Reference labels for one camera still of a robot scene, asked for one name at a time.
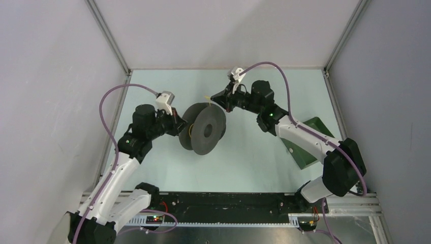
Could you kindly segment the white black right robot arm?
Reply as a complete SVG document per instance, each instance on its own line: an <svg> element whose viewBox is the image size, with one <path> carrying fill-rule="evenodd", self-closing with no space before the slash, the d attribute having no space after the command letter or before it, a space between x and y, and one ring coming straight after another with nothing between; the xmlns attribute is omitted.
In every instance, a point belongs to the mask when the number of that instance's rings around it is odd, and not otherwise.
<svg viewBox="0 0 431 244"><path fill-rule="evenodd" d="M227 112L238 107L255 113L263 132L294 143L323 164L322 176L305 183L295 193L299 211L311 211L316 201L330 195L343 197L358 182L366 187L366 167L354 140L335 139L295 120L275 103L274 92L267 81L255 81L249 93L236 88L237 83L230 81L224 90L210 99Z"/></svg>

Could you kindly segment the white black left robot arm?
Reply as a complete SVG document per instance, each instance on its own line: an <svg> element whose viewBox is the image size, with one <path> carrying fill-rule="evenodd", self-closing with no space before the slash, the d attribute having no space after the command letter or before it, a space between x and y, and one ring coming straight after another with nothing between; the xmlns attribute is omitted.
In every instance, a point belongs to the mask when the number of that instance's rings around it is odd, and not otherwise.
<svg viewBox="0 0 431 244"><path fill-rule="evenodd" d="M176 110L139 105L124 135L115 142L115 158L101 181L75 213L69 213L69 243L114 243L119 231L142 210L161 205L159 189L147 183L136 186L128 198L115 204L125 183L152 149L152 142L165 134L177 136L186 127Z"/></svg>

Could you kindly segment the dark grey spool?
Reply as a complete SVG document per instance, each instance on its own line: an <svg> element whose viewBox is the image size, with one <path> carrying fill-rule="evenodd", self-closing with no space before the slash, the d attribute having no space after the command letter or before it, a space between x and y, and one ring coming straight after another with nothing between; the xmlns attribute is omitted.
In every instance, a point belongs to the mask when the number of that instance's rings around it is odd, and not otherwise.
<svg viewBox="0 0 431 244"><path fill-rule="evenodd" d="M216 147L222 132L218 107L212 103L195 103L185 111L182 118L188 124L179 135L184 149L203 156Z"/></svg>
<svg viewBox="0 0 431 244"><path fill-rule="evenodd" d="M219 139L221 140L223 138L223 136L225 135L225 131L226 131L226 114L225 114L225 111L221 107L218 107L217 111L219 114L219 121L220 121L221 126L222 126L222 132L221 132L221 135L219 137Z"/></svg>

